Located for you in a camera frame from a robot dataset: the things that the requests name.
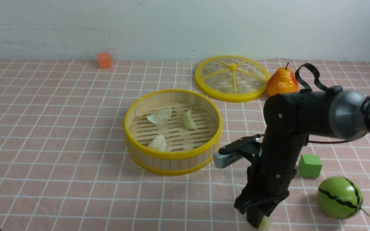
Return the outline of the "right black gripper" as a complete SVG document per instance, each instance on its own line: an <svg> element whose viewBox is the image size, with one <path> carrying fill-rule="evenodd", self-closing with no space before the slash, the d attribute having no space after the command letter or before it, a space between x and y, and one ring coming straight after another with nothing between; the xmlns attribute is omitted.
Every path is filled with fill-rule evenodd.
<svg viewBox="0 0 370 231"><path fill-rule="evenodd" d="M256 229L262 218L269 217L290 194L288 187L296 176L297 166L282 164L282 170L269 168L261 158L256 165L247 168L247 184L236 197L234 207L246 215L247 222Z"/></svg>

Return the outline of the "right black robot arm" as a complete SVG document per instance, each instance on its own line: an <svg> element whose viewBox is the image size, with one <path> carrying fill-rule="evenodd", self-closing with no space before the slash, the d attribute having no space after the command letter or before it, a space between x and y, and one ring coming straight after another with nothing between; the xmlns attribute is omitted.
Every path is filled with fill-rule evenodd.
<svg viewBox="0 0 370 231"><path fill-rule="evenodd" d="M303 89L276 94L265 101L262 142L247 136L230 143L235 153L251 162L248 182L234 207L254 228L259 228L261 221L289 196L297 159L310 142L310 135L351 142L370 133L370 96L344 90L340 85L327 87L320 82L314 65L305 63L300 67L313 74L318 91L311 89L297 69L295 78Z"/></svg>

